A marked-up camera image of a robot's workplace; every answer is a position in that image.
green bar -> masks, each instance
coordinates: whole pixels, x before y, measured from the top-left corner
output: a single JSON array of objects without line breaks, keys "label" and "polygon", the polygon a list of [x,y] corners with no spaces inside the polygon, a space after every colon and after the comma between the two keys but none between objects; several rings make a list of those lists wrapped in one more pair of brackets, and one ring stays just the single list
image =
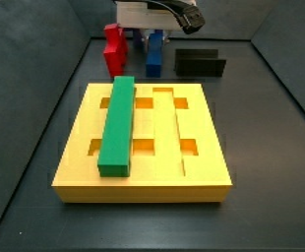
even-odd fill
[{"label": "green bar", "polygon": [[130,175],[134,96],[134,77],[115,77],[98,161],[102,177]]}]

table surface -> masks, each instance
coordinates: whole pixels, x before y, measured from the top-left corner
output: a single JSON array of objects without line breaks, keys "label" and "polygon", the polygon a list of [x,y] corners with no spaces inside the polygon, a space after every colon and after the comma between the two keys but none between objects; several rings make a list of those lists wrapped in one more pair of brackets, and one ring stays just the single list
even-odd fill
[{"label": "table surface", "polygon": [[[0,224],[0,250],[305,248],[305,114],[249,42],[173,40],[162,79],[202,83],[234,187],[222,204],[63,204],[51,181],[90,82],[111,82],[105,40],[93,40]],[[222,78],[181,79],[177,48],[217,48]]]}]

wooden block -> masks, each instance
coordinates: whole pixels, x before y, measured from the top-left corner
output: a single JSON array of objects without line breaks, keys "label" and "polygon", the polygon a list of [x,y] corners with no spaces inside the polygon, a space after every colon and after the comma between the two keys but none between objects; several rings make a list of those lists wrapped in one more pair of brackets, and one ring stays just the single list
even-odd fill
[{"label": "wooden block", "polygon": [[114,78],[98,168],[102,177],[127,177],[134,106],[134,77]]},{"label": "wooden block", "polygon": [[218,59],[217,49],[177,49],[178,76],[222,77],[226,59]]},{"label": "wooden block", "polygon": [[62,201],[222,202],[232,180],[201,84],[135,84],[129,177],[97,169],[111,93],[89,85],[53,181]]}]

wall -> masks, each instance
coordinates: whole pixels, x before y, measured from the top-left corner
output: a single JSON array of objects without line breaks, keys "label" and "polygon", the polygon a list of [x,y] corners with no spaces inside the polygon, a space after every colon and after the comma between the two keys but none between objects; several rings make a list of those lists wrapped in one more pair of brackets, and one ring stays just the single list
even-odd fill
[{"label": "wall", "polygon": [[89,41],[66,0],[0,1],[0,218]]},{"label": "wall", "polygon": [[253,44],[305,110],[305,0],[283,0]]}]

